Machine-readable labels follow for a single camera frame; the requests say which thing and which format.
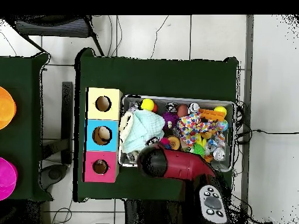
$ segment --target blue box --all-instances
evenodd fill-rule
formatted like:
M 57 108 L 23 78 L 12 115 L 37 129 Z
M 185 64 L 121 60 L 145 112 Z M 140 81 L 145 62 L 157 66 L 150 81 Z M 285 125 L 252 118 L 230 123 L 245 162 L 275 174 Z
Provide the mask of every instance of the blue box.
M 92 134 L 97 127 L 107 127 L 111 130 L 111 140 L 105 145 L 99 145 L 92 139 Z M 113 120 L 87 120 L 86 151 L 112 151 L 118 150 L 119 122 Z

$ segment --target green table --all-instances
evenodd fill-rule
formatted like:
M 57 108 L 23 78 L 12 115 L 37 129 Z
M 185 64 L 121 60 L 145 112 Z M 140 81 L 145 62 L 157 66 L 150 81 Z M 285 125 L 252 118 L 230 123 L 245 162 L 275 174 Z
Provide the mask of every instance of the green table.
M 143 60 L 94 57 L 84 48 L 76 57 L 74 197 L 184 200 L 184 183 L 169 178 L 146 178 L 136 168 L 121 167 L 115 183 L 82 182 L 85 89 L 120 89 L 124 95 L 148 95 L 236 101 L 236 58 L 208 60 Z M 225 173 L 231 183 L 231 172 Z
M 16 103 L 16 115 L 0 130 L 0 157 L 18 170 L 16 188 L 9 199 L 51 200 L 39 185 L 41 161 L 40 74 L 46 53 L 31 58 L 0 57 L 0 86 Z

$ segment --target remote controller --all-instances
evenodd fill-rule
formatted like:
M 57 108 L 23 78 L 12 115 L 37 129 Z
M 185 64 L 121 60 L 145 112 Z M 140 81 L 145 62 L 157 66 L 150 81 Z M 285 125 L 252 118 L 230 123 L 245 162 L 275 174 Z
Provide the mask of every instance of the remote controller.
M 217 224 L 225 224 L 227 216 L 220 192 L 212 185 L 205 185 L 199 191 L 201 212 L 205 219 Z

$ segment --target orange bowl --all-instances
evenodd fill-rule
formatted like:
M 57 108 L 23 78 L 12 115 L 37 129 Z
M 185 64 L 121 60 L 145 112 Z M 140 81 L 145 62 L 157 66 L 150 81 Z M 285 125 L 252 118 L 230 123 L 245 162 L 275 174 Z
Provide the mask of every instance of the orange bowl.
M 0 130 L 12 121 L 15 114 L 15 101 L 4 88 L 0 87 Z

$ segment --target wooden shape sorter box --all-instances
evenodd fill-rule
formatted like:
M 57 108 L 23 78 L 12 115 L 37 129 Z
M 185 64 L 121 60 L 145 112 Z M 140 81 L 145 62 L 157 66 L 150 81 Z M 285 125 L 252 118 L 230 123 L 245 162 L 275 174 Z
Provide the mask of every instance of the wooden shape sorter box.
M 117 155 L 122 92 L 89 87 L 86 94 L 84 182 L 114 183 L 119 173 Z

